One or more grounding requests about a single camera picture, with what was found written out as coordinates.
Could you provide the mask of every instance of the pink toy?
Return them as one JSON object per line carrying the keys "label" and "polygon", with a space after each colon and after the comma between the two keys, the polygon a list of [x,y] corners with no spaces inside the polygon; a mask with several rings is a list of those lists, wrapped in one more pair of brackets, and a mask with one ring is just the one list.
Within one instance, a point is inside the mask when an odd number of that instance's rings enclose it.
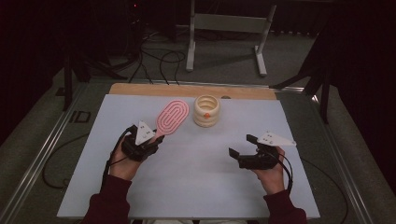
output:
{"label": "pink toy", "polygon": [[158,137],[174,133],[184,119],[189,115],[189,106],[181,100],[171,101],[157,118],[157,132],[149,141],[154,142]]}

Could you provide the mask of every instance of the metal frame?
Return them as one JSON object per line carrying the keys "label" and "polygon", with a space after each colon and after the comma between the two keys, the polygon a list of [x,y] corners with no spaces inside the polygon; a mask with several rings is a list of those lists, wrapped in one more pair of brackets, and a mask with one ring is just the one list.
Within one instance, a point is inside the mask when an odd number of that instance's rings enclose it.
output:
{"label": "metal frame", "polygon": [[35,181],[40,176],[41,170],[43,169],[46,160],[49,158],[52,150],[55,148],[56,143],[61,137],[67,122],[70,120],[73,114],[74,106],[76,105],[79,96],[84,92],[87,85],[87,83],[78,84],[78,88],[74,95],[75,100],[71,102],[67,111],[63,112],[58,118],[58,121],[50,132],[46,142],[25,172],[20,184],[17,186],[11,199],[8,201],[5,209],[0,215],[0,223],[13,223],[13,220],[20,211],[26,197],[35,184]]}
{"label": "metal frame", "polygon": [[248,32],[262,34],[259,46],[255,46],[254,49],[260,76],[266,77],[267,70],[265,68],[264,58],[262,57],[262,49],[264,48],[265,41],[270,31],[275,11],[276,5],[271,5],[267,18],[201,14],[195,13],[195,0],[191,0],[190,44],[187,54],[186,70],[192,72],[194,67],[195,29]]}

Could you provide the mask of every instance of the maroon sleeve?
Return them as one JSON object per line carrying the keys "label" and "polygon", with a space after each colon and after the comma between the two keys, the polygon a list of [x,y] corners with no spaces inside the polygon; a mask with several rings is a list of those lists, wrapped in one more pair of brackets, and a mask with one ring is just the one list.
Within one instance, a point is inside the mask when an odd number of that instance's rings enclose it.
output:
{"label": "maroon sleeve", "polygon": [[286,190],[279,193],[266,195],[264,200],[267,202],[270,211],[269,224],[306,223],[305,211],[294,207],[289,193]]}
{"label": "maroon sleeve", "polygon": [[82,224],[127,224],[129,204],[126,195],[132,182],[108,175],[102,191],[90,199]]}

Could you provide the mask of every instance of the cup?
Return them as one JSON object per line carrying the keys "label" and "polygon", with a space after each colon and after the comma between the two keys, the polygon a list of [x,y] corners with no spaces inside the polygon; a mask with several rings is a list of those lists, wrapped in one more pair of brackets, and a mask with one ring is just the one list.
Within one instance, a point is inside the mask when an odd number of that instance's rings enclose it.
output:
{"label": "cup", "polygon": [[201,95],[194,101],[194,122],[204,128],[212,127],[219,120],[220,102],[212,95]]}

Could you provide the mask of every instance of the white tabletop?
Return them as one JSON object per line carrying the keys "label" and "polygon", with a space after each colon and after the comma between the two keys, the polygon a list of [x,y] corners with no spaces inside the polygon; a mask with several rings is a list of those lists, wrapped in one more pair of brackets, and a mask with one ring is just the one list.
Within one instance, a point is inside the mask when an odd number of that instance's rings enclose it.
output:
{"label": "white tabletop", "polygon": [[[194,98],[107,95],[71,179],[58,217],[84,217],[90,197],[99,191],[109,153],[120,134],[143,120],[155,129],[161,110],[173,99]],[[160,149],[140,166],[127,200],[134,218],[250,219],[268,217],[260,181],[239,169],[228,147],[255,154],[246,134],[257,137],[272,131],[293,139],[283,108],[276,100],[220,100],[219,122],[197,126],[192,113]],[[283,147],[294,172],[291,199],[307,217],[319,217],[311,188],[296,147]]]}

